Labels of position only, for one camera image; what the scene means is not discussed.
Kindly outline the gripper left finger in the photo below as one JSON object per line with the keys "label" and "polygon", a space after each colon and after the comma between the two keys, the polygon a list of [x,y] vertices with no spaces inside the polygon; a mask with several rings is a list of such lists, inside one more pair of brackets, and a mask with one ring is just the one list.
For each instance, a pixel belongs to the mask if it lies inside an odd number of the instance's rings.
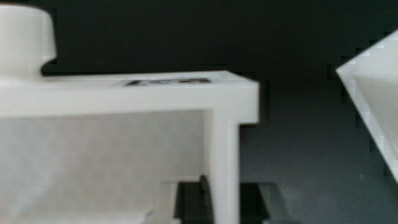
{"label": "gripper left finger", "polygon": [[155,208],[145,224],[216,224],[210,181],[168,181],[161,184]]}

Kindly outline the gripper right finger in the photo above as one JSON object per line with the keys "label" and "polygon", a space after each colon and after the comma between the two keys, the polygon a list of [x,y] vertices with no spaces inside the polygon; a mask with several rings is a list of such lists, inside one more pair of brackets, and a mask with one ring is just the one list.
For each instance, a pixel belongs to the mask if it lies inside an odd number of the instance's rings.
{"label": "gripper right finger", "polygon": [[241,224],[289,224],[292,217],[274,183],[241,185]]}

